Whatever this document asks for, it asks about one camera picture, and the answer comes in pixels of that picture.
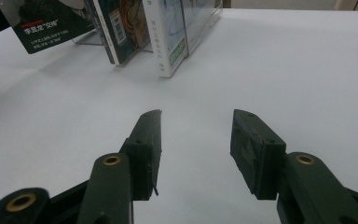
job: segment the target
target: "book with plastic wrap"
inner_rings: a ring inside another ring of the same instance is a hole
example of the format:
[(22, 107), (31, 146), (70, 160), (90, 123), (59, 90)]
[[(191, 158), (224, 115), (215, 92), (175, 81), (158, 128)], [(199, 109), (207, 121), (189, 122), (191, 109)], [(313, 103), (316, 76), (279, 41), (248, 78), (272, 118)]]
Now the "book with plastic wrap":
[(158, 73), (171, 77), (187, 55), (182, 3), (144, 0), (144, 6)]
[(142, 0), (86, 0), (111, 63), (123, 64), (150, 42)]

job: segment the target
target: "book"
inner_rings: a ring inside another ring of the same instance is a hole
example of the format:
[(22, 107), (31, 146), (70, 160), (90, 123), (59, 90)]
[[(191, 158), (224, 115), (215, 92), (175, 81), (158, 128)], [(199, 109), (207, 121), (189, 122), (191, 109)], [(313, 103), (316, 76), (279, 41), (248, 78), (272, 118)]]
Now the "book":
[(83, 0), (0, 0), (0, 9), (30, 54), (94, 29)]
[(107, 43), (106, 36), (103, 32), (103, 27), (101, 25), (101, 20), (99, 19), (98, 15), (96, 14), (96, 9), (93, 3), (93, 0), (85, 0), (87, 11), (92, 17), (92, 23), (94, 24), (95, 31), (98, 33), (98, 36), (101, 38), (101, 42), (106, 50), (106, 54), (109, 58), (109, 62), (114, 64), (115, 60), (113, 59), (112, 52), (109, 48), (109, 44)]
[(171, 77), (187, 55), (182, 3), (144, 0), (144, 7), (158, 73)]
[(123, 64), (150, 42), (141, 0), (91, 1), (101, 24), (106, 50), (110, 52), (114, 64)]

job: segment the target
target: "standing book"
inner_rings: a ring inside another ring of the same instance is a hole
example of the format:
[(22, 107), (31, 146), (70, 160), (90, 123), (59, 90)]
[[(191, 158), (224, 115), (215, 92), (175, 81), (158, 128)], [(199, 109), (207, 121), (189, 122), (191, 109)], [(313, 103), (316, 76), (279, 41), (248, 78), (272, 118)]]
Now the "standing book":
[(141, 0), (86, 0), (111, 63), (123, 64), (150, 41)]
[(83, 0), (0, 0), (0, 9), (30, 54), (94, 29)]
[(144, 0), (144, 6), (158, 73), (171, 77), (187, 55), (181, 1)]

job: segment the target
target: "bookend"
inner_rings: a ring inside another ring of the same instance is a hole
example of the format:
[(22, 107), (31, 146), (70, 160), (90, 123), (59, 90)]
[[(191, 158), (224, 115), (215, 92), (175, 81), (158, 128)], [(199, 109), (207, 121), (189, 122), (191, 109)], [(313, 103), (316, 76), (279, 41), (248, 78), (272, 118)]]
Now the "bookend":
[(286, 144), (255, 114), (234, 110), (230, 154), (258, 200), (275, 200), (284, 224), (358, 223), (358, 192), (317, 157)]
[(49, 198), (45, 189), (20, 189), (0, 201), (0, 223), (133, 223), (132, 201), (157, 193), (160, 110), (143, 114), (118, 153), (101, 156), (91, 176)]
[(103, 46), (103, 41), (101, 40), (101, 36), (95, 29), (72, 39), (77, 45), (93, 45), (93, 46)]
[[(182, 5), (182, 16), (185, 18), (186, 21), (186, 13), (185, 13), (185, 6), (184, 6), (184, 0), (181, 0)], [(215, 0), (214, 2), (214, 9), (213, 13), (209, 16), (207, 21), (201, 25), (201, 27), (197, 27), (197, 32), (191, 31), (191, 28), (189, 27), (189, 23), (192, 22), (185, 22), (185, 37), (186, 37), (186, 48), (187, 48), (187, 56), (189, 57), (191, 53), (193, 53), (194, 49), (197, 47), (197, 45), (200, 43), (203, 37), (205, 37), (207, 31), (209, 28), (214, 26), (215, 22), (219, 18), (220, 14), (223, 12), (223, 0)]]

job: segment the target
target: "white table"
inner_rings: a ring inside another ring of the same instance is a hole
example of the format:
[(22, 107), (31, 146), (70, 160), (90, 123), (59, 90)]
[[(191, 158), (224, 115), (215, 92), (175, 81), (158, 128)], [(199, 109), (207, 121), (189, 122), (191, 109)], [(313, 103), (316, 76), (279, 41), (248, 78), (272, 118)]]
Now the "white table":
[(141, 114), (162, 110), (160, 195), (135, 223), (279, 223), (229, 155), (233, 109), (358, 191), (358, 12), (227, 9), (170, 79), (139, 53), (125, 67), (71, 42), (28, 55), (0, 33), (0, 199), (86, 180)]

